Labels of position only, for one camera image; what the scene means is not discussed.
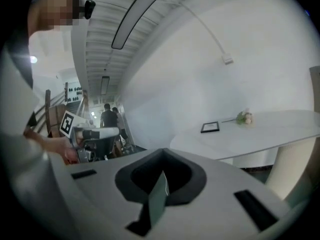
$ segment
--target ceiling light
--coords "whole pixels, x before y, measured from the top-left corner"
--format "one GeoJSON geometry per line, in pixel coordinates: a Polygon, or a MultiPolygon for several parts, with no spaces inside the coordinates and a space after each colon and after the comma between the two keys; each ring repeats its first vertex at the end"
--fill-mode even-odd
{"type": "Polygon", "coordinates": [[[156,0],[133,1],[130,8],[126,11],[118,30],[116,31],[111,46],[113,49],[121,50],[124,47],[131,31],[134,29],[137,22],[155,1],[156,0]]]}
{"type": "Polygon", "coordinates": [[[37,61],[38,61],[38,59],[37,59],[37,57],[35,57],[35,56],[30,56],[30,62],[31,63],[37,63],[37,61]]]}
{"type": "Polygon", "coordinates": [[[101,95],[107,94],[107,89],[109,85],[110,77],[109,76],[103,76],[101,80],[101,95]]]}

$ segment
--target staircase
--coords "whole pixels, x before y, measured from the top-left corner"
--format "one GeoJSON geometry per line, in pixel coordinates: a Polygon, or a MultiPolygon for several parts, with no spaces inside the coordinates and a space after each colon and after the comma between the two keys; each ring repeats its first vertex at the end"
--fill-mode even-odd
{"type": "Polygon", "coordinates": [[[76,113],[77,113],[77,110],[78,110],[78,108],[79,108],[80,102],[81,102],[81,101],[75,101],[75,102],[72,102],[72,103],[68,103],[68,104],[66,105],[66,109],[67,109],[69,112],[71,112],[71,113],[73,113],[73,114],[76,114],[76,113]]]}

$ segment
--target black slot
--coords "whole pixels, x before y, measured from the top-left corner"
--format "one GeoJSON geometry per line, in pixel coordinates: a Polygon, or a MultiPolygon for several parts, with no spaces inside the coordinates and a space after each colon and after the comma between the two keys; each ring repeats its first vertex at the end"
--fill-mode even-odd
{"type": "Polygon", "coordinates": [[[97,174],[97,172],[93,169],[90,169],[90,170],[83,170],[83,171],[72,173],[71,176],[74,180],[76,180],[76,179],[84,178],[94,174],[97,174]]]}
{"type": "Polygon", "coordinates": [[[260,231],[269,228],[278,221],[248,190],[236,192],[234,196],[260,231]]]}

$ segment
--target picture frame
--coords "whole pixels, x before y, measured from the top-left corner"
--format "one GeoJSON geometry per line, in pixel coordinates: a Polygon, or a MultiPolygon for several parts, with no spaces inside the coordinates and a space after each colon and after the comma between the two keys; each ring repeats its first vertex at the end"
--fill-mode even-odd
{"type": "Polygon", "coordinates": [[[219,132],[220,127],[219,123],[216,122],[207,122],[202,125],[201,133],[211,133],[211,132],[219,132]]]}

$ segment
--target white table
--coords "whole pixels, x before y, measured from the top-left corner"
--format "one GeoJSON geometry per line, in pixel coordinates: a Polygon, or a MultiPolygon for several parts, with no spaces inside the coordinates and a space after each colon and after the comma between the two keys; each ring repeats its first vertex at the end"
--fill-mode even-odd
{"type": "Polygon", "coordinates": [[[225,120],[211,120],[219,122],[220,131],[201,133],[202,125],[197,125],[181,132],[173,138],[170,148],[214,160],[223,160],[282,147],[281,152],[285,155],[280,157],[281,154],[278,152],[268,182],[275,186],[275,192],[281,189],[280,184],[290,186],[285,192],[279,193],[282,198],[287,196],[303,174],[314,145],[312,140],[305,141],[306,144],[302,140],[320,136],[320,114],[308,110],[260,112],[253,114],[251,125],[238,125],[236,121],[223,122],[225,120]],[[295,142],[299,144],[291,148],[292,145],[289,144],[295,142]],[[302,157],[303,160],[297,161],[300,167],[289,173],[293,157],[296,159],[302,157]],[[284,175],[286,178],[291,178],[290,183],[287,181],[281,183],[280,176],[284,175]]]}

